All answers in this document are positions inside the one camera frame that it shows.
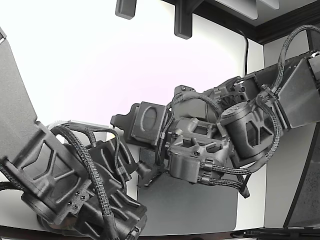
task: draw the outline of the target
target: bracket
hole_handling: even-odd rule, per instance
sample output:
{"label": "bracket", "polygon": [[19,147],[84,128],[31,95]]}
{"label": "bracket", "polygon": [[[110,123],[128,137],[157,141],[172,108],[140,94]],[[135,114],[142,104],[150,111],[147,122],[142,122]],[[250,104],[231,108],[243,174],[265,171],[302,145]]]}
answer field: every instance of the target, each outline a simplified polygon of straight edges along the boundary
{"label": "bracket", "polygon": [[124,19],[132,19],[136,14],[137,0],[117,0],[115,15]]}
{"label": "bracket", "polygon": [[176,0],[174,34],[183,39],[192,37],[193,12],[204,0]]}

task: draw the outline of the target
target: black shelf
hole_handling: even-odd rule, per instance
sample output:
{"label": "black shelf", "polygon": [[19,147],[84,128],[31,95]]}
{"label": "black shelf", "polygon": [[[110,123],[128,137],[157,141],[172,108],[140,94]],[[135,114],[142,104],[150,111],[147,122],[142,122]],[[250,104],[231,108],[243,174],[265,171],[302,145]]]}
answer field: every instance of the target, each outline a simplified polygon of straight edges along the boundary
{"label": "black shelf", "polygon": [[[254,26],[205,0],[162,0],[175,5],[174,34],[192,37],[192,13],[234,32],[242,31],[249,39],[264,45],[290,34],[295,28],[320,23],[320,1],[312,2],[261,25]],[[131,19],[137,0],[117,0],[116,15]]]}

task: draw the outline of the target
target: robotic arm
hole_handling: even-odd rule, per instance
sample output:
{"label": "robotic arm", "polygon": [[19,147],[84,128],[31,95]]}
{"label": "robotic arm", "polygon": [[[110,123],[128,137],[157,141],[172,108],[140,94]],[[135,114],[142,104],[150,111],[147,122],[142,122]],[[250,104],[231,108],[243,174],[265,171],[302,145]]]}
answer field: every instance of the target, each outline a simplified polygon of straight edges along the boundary
{"label": "robotic arm", "polygon": [[[3,37],[0,171],[10,183],[0,183],[0,190],[23,191],[22,200],[48,230],[54,232],[50,226],[72,219],[81,236],[95,240],[136,240],[142,232],[147,209],[126,194],[134,171],[139,187],[166,172],[192,184],[232,187],[249,197],[251,174],[272,157],[280,137],[320,121],[320,53],[285,60],[292,39],[306,29],[320,33],[310,25],[296,29],[278,64],[203,93],[178,86],[167,106],[136,103],[127,115],[113,116],[111,124],[123,130],[123,136],[78,122],[48,128],[37,121]],[[73,131],[85,133],[90,145],[83,146]],[[93,132],[110,132],[115,138],[96,141]],[[127,144],[155,151],[154,165],[136,163]],[[233,168],[226,167],[229,158]],[[224,175],[236,175],[238,181]]]}

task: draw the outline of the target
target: bolt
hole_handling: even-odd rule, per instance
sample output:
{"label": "bolt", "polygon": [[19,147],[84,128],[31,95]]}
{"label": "bolt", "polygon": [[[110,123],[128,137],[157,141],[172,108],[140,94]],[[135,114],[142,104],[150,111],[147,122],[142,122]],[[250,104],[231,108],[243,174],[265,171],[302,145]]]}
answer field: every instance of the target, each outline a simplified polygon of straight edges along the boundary
{"label": "bolt", "polygon": [[196,157],[199,157],[200,156],[200,152],[199,151],[194,151],[193,153]]}

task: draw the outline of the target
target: cylindrical motor housing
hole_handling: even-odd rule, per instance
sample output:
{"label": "cylindrical motor housing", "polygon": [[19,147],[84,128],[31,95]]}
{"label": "cylindrical motor housing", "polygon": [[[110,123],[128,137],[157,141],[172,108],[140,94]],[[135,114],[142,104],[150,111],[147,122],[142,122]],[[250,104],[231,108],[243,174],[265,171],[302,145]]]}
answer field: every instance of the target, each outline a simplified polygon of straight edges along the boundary
{"label": "cylindrical motor housing", "polygon": [[266,150],[274,135],[272,120],[261,108],[246,101],[229,107],[221,114],[221,125],[227,130],[234,148],[245,164]]}

